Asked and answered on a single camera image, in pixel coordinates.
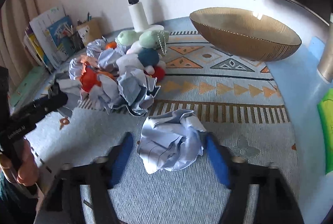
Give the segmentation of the person's left hand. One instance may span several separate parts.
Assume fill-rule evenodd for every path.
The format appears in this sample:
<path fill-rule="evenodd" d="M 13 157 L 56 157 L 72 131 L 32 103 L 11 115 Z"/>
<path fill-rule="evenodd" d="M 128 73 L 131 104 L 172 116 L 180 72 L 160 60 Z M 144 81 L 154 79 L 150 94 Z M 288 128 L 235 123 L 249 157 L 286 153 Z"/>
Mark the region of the person's left hand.
<path fill-rule="evenodd" d="M 39 169 L 35 162 L 34 155 L 30 149 L 30 142 L 24 140 L 24 147 L 21 155 L 21 166 L 17 176 L 11 172 L 12 162 L 1 153 L 1 170 L 10 183 L 22 184 L 26 187 L 34 185 L 39 179 Z"/>

